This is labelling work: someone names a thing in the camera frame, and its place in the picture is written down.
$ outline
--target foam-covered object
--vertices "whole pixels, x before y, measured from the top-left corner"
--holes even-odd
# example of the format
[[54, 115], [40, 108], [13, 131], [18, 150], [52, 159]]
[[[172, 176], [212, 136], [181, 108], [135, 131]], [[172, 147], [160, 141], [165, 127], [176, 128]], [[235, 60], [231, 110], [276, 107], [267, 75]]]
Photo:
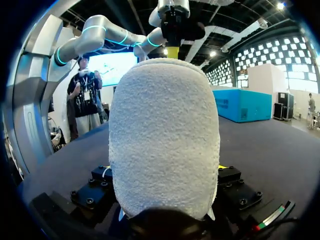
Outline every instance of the foam-covered object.
[[205, 74], [169, 58], [143, 61], [114, 93], [109, 161], [116, 198], [129, 217], [148, 208], [201, 219], [217, 190], [218, 112]]

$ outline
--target ceiling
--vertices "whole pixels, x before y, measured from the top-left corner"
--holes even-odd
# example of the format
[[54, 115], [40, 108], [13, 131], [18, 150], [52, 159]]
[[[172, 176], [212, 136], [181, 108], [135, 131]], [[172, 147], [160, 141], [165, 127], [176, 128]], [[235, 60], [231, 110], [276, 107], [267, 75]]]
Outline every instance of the ceiling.
[[[290, 18], [290, 14], [286, 8], [284, 10], [277, 9], [278, 0], [236, 0], [230, 5], [222, 6], [211, 22], [209, 21], [217, 6], [205, 2], [205, 0], [189, 1], [190, 17], [202, 22], [205, 26], [218, 26], [240, 33], [259, 18], [263, 18], [267, 21], [269, 27], [267, 31], [264, 31], [266, 33], [274, 30], [279, 32], [279, 29], [296, 25], [293, 21], [287, 20]], [[64, 21], [65, 26], [72, 25], [81, 31], [86, 19], [93, 15], [104, 15], [114, 24], [132, 33], [147, 35], [155, 28], [149, 25], [148, 20], [157, 4], [158, 0], [82, 0], [67, 10], [61, 16], [61, 19]], [[241, 39], [241, 41], [245, 41], [259, 31], [262, 31], [262, 29], [258, 29], [251, 35]], [[199, 48], [191, 63], [199, 66], [205, 60], [210, 60], [210, 65], [222, 61], [228, 57], [229, 53], [222, 53], [220, 48], [231, 39], [229, 36], [212, 32]], [[179, 59], [186, 59], [192, 46], [190, 43], [192, 42], [182, 44]], [[105, 42], [105, 46], [113, 49], [122, 47], [108, 41]], [[230, 48], [231, 53], [240, 46], [241, 42], [232, 46]], [[217, 55], [211, 58], [210, 52], [213, 50], [216, 51]], [[155, 49], [148, 56], [150, 58], [165, 57], [162, 47]]]

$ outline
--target blue crate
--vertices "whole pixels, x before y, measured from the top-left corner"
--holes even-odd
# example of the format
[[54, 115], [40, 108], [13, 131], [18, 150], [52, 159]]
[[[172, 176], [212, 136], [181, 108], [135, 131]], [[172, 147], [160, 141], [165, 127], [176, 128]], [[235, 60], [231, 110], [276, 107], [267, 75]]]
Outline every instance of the blue crate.
[[218, 114], [236, 123], [271, 119], [270, 94], [241, 89], [214, 90]]

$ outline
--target display screen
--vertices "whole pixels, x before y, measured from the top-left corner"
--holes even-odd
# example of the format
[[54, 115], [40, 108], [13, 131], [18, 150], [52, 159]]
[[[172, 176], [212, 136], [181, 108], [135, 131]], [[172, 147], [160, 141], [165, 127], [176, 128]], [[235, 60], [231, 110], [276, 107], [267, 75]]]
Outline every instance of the display screen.
[[98, 71], [102, 77], [102, 86], [117, 85], [124, 74], [138, 62], [133, 52], [110, 53], [91, 56], [88, 68]]

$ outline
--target lanyard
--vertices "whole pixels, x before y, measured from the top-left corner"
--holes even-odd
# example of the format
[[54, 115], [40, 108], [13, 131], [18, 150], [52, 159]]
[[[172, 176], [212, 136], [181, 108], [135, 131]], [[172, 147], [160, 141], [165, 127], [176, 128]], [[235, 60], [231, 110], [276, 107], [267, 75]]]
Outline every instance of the lanyard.
[[86, 91], [88, 91], [88, 89], [87, 89], [87, 83], [88, 83], [88, 76], [86, 77], [86, 78], [82, 78], [83, 79], [83, 81], [84, 81], [84, 85], [85, 85], [85, 92]]

